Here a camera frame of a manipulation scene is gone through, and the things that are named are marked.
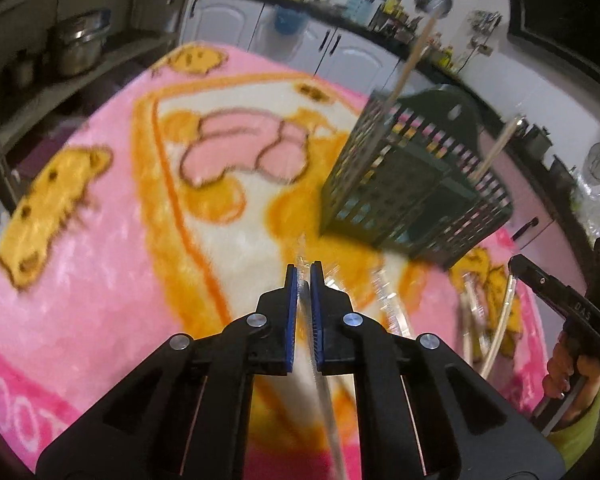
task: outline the cabinet handle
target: cabinet handle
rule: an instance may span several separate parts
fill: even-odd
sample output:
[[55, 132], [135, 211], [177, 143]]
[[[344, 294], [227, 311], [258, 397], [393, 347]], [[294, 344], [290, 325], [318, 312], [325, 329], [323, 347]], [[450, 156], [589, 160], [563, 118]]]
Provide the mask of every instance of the cabinet handle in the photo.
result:
[[527, 222], [520, 229], [518, 229], [515, 232], [515, 234], [511, 237], [511, 239], [515, 242], [516, 240], [518, 240], [518, 238], [520, 238], [524, 233], [529, 231], [529, 229], [531, 229], [532, 227], [538, 227], [539, 223], [540, 223], [540, 221], [538, 220], [537, 216], [532, 218], [529, 222]]
[[191, 10], [189, 11], [189, 17], [193, 18], [193, 13], [196, 12], [196, 3], [198, 2], [198, 0], [193, 0], [193, 3], [191, 4]]
[[333, 45], [333, 48], [331, 49], [331, 52], [329, 53], [330, 56], [333, 56], [333, 53], [336, 51], [341, 39], [342, 39], [342, 34], [338, 34], [338, 39], [336, 40], [336, 44]]
[[322, 52], [322, 50], [324, 49], [324, 46], [327, 44], [327, 40], [329, 39], [330, 33], [331, 33], [331, 31], [328, 30], [327, 33], [324, 35], [324, 39], [322, 40], [322, 44], [321, 44], [320, 48], [318, 49], [318, 52]]

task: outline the plastic mesh basket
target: plastic mesh basket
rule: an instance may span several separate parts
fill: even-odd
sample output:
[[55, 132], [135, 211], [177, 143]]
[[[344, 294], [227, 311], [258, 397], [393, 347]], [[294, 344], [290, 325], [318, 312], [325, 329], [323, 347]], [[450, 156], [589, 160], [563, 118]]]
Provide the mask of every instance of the plastic mesh basket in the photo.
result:
[[398, 100], [380, 120], [374, 92], [322, 188], [321, 231], [450, 267], [499, 229], [513, 208], [480, 163], [477, 113], [461, 90], [441, 86]]

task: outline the metal ladle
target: metal ladle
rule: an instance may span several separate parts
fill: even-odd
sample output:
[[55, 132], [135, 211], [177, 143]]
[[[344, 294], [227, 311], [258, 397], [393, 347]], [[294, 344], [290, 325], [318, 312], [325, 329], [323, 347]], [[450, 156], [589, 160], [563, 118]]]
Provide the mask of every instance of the metal ladle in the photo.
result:
[[414, 0], [414, 2], [416, 9], [420, 10], [421, 12], [426, 12], [429, 15], [429, 21], [425, 24], [422, 34], [420, 34], [418, 41], [416, 41], [415, 45], [411, 49], [411, 54], [404, 64], [402, 74], [400, 74], [400, 79], [398, 79], [394, 90], [391, 92], [386, 101], [384, 106], [384, 110], [386, 112], [393, 107], [396, 99], [400, 97], [402, 89], [407, 83], [407, 79], [409, 78], [411, 71], [416, 67], [420, 58], [422, 57], [424, 48], [427, 46], [427, 41], [429, 40], [429, 36], [431, 35], [437, 20], [448, 15], [454, 6], [454, 0]]

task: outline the stainless steel pot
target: stainless steel pot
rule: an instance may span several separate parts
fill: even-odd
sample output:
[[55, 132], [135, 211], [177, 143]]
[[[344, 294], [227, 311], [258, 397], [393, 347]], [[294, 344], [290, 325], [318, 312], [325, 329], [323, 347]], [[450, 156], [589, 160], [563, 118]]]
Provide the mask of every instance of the stainless steel pot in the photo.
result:
[[96, 65], [109, 33], [110, 16], [109, 9], [95, 10], [56, 25], [53, 56], [58, 75], [73, 77]]

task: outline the finger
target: finger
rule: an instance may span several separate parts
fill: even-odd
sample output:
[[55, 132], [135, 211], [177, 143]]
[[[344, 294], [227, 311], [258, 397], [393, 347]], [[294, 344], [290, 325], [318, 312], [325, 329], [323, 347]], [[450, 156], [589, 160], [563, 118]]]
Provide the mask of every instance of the finger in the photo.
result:
[[589, 356], [580, 356], [578, 358], [578, 371], [581, 375], [587, 378], [587, 383], [567, 410], [563, 420], [573, 420], [586, 410], [600, 390], [600, 361]]
[[546, 376], [542, 379], [542, 389], [544, 390], [544, 394], [552, 399], [562, 399], [564, 397], [560, 386], [554, 382], [551, 376]]
[[546, 364], [546, 371], [549, 372], [549, 377], [556, 386], [560, 388], [561, 392], [568, 391], [569, 381], [565, 370], [558, 364], [556, 359], [549, 359]]
[[569, 355], [569, 351], [565, 345], [558, 343], [554, 347], [554, 359], [565, 374], [568, 376], [573, 375], [573, 358]]
[[578, 357], [578, 371], [589, 381], [597, 381], [600, 384], [600, 361], [595, 357], [587, 355]]

